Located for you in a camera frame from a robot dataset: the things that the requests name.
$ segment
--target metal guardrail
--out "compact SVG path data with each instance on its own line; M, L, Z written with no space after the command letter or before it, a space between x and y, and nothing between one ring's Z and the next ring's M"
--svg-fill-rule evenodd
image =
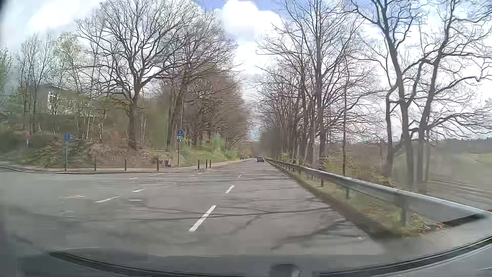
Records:
M449 222L469 216L484 217L492 214L479 208L474 208L432 196L378 185L291 163L267 158L265 160L280 168L290 171L304 172L315 176L316 178L320 178L321 180L327 180L335 183L336 185L342 186L346 191L346 197L349 197L349 190L354 190L359 193L390 202L401 208L402 225L406 224L406 218L409 213L416 213L437 222Z

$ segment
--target road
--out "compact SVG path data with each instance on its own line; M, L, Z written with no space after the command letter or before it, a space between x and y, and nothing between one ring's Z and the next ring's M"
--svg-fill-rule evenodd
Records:
M372 254L383 249L268 163L204 172L0 172L7 230L38 247L152 255Z

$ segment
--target blue sign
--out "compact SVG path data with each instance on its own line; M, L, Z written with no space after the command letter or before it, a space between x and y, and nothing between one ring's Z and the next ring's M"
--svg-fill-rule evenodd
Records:
M185 133L182 130L178 131L178 140L182 140L185 137Z
M70 143L70 135L65 134L65 144L68 145Z

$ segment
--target sidewalk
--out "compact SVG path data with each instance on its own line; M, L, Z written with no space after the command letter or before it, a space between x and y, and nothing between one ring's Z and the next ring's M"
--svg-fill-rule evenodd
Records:
M212 169L217 167L226 166L229 164L244 162L248 160L233 160L226 162L218 162L212 163ZM200 165L200 170L204 170L205 165ZM126 171L124 168L97 168L94 171L94 168L77 168L77 169L67 169L65 171L63 168L40 168L34 166L24 166L24 165L15 165L9 162L0 162L0 170L9 170L9 171L19 171L19 172L27 172L27 173L56 173L56 174L106 174L106 173L174 173L174 172L187 172L187 171L198 171L196 165L189 167L159 167L159 171L157 168L127 168Z

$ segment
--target windshield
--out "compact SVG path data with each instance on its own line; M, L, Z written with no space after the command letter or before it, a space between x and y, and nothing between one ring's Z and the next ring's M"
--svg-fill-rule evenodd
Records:
M15 271L53 253L98 270L338 272L492 235L485 0L2 8Z

